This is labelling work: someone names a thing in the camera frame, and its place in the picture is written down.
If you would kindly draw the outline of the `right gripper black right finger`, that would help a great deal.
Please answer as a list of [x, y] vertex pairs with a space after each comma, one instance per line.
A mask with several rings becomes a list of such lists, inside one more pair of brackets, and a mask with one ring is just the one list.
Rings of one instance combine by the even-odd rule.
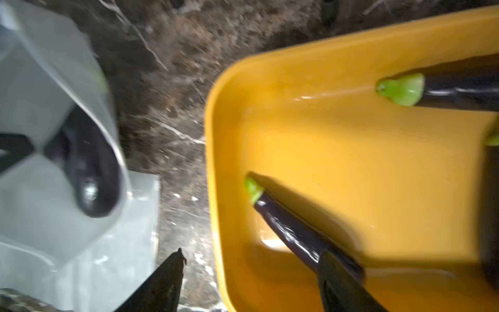
[[331, 252], [322, 252], [317, 276], [324, 311], [387, 312]]

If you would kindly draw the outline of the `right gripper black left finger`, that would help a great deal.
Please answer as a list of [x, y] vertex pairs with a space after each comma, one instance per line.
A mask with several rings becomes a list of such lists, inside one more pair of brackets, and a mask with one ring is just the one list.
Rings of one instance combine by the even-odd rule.
[[183, 269], [187, 260], [182, 249], [172, 253], [116, 312], [178, 310]]

